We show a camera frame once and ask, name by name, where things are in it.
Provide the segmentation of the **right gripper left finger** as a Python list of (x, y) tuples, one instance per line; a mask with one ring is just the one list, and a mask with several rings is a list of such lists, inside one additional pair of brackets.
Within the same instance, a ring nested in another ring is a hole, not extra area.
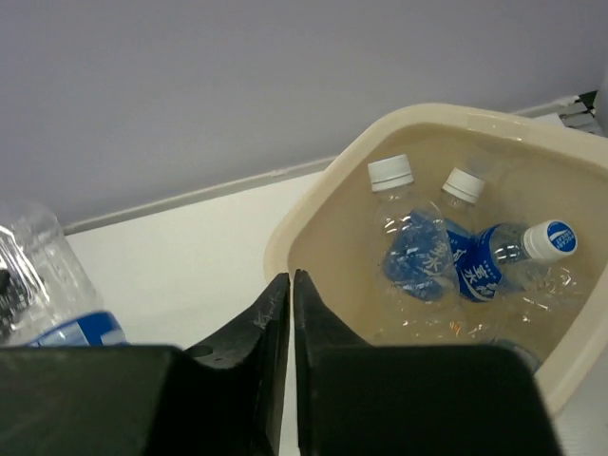
[(276, 455), (290, 279), (187, 350), (4, 348), (5, 455)]

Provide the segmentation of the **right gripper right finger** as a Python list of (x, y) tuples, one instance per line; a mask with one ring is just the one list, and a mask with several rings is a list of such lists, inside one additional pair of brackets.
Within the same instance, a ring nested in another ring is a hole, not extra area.
[(491, 345), (374, 347), (294, 275), (304, 455), (559, 455), (530, 369)]

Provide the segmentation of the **blue label bottle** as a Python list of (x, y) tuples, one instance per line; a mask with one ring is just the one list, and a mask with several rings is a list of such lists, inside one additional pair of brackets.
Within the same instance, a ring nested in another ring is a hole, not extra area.
[(445, 222), (456, 267), (465, 260), (474, 244), (475, 207), (485, 181), (459, 168), (453, 168), (436, 201)]
[(32, 202), (1, 204), (1, 345), (125, 345), (55, 215)]
[(578, 246), (575, 230), (559, 219), (493, 225), (474, 237), (457, 267), (460, 294), (470, 302), (486, 303), (496, 295), (522, 292)]
[(368, 173), (377, 202), (370, 240), (383, 331), (416, 339), (462, 335), (465, 318), (440, 209), (419, 193), (405, 154), (370, 162)]

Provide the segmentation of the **clear unlabelled bottle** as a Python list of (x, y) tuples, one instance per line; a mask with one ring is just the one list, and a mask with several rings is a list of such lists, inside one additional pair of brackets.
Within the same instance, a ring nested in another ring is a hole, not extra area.
[(493, 344), (516, 353), (533, 373), (542, 366), (542, 359), (535, 352), (511, 338), (495, 337)]

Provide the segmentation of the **blue label bottle front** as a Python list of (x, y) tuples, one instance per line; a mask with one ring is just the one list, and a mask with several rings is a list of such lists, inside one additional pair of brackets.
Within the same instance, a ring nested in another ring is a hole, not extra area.
[(496, 295), (522, 292), (578, 246), (575, 230), (559, 219), (493, 225), (474, 237), (457, 267), (460, 294), (470, 302), (486, 303)]

